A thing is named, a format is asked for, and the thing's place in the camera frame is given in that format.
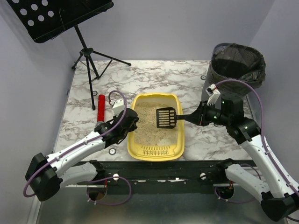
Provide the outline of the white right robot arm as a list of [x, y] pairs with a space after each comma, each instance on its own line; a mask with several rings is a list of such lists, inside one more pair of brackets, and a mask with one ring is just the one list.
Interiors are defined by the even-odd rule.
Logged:
[[224, 94], [220, 109], [202, 101], [184, 120], [198, 126], [210, 123], [225, 126], [229, 136], [248, 153], [265, 180], [261, 181], [233, 163], [225, 166], [223, 172], [227, 179], [240, 185], [260, 202], [268, 218], [277, 222], [299, 209], [298, 182], [275, 156], [262, 128], [253, 119], [244, 116], [241, 97]]

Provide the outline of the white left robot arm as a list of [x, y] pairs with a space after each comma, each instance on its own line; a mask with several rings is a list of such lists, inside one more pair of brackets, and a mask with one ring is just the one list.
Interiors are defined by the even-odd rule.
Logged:
[[95, 152], [122, 142], [129, 132], [137, 128], [138, 114], [129, 108], [113, 116], [108, 122], [98, 122], [93, 131], [77, 143], [47, 156], [36, 154], [25, 174], [27, 181], [23, 194], [31, 187], [33, 196], [43, 202], [53, 197], [60, 188], [78, 182], [92, 182], [98, 171], [88, 162], [82, 166], [77, 163]]

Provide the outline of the black slotted litter scoop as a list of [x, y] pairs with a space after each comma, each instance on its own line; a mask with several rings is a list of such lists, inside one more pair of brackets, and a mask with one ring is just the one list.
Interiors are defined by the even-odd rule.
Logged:
[[190, 118], [190, 114], [177, 115], [173, 107], [156, 109], [156, 125], [160, 129], [174, 129], [178, 120], [188, 120]]

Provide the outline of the yellow plastic litter box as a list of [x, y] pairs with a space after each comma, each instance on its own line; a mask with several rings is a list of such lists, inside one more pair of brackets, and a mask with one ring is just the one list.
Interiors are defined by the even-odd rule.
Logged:
[[[138, 102], [157, 102], [166, 104], [168, 107], [175, 108], [176, 112], [181, 115], [183, 113], [182, 105], [175, 94], [171, 93], [143, 93], [138, 94], [131, 109], [135, 111], [135, 105]], [[128, 134], [128, 153], [135, 159], [143, 161], [169, 161], [175, 160], [182, 156], [185, 149], [185, 127], [183, 121], [178, 121], [177, 143], [165, 146], [143, 146], [135, 143], [135, 131]]]

